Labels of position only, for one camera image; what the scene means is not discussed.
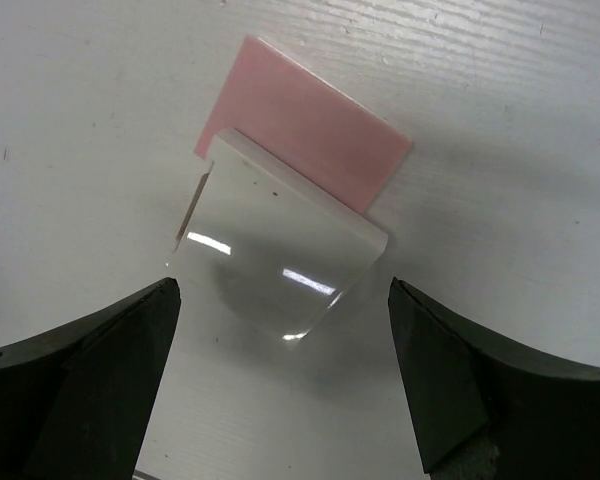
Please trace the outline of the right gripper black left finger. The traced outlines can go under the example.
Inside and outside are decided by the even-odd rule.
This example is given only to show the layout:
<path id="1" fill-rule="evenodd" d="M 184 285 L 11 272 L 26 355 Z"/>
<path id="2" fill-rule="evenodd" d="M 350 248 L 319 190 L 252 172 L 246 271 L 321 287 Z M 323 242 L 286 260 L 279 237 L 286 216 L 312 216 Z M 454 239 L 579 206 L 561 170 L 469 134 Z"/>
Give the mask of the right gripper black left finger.
<path id="1" fill-rule="evenodd" d="M 164 278 L 0 347 L 0 479 L 130 479 L 174 338 Z"/>

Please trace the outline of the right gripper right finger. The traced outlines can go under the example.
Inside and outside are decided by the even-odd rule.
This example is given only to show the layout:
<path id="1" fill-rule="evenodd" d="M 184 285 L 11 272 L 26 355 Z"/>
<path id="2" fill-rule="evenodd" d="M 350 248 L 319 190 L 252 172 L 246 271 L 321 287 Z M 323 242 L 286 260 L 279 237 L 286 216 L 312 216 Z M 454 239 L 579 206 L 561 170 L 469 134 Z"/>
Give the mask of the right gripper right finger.
<path id="1" fill-rule="evenodd" d="M 600 367 L 475 323 L 407 282 L 391 332 L 432 479 L 600 479 Z"/>

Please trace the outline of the white square palette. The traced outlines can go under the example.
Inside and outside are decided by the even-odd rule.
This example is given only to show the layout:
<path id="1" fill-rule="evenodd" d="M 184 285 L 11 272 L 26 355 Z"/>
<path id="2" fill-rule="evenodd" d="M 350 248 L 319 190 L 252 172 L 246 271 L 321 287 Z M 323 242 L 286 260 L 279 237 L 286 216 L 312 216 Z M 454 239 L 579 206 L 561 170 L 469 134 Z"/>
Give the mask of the white square palette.
<path id="1" fill-rule="evenodd" d="M 388 236 L 236 130 L 216 134 L 168 262 L 207 313 L 294 346 L 384 253 Z"/>

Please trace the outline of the pink square palette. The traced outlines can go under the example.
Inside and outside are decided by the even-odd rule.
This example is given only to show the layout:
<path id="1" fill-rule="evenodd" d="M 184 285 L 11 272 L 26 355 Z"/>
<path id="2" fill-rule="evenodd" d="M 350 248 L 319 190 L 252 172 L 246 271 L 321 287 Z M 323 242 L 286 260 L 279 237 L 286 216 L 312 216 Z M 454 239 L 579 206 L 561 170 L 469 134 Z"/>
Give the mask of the pink square palette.
<path id="1" fill-rule="evenodd" d="M 234 129 L 364 213 L 411 142 L 384 120 L 254 36 L 243 40 L 195 153 Z"/>

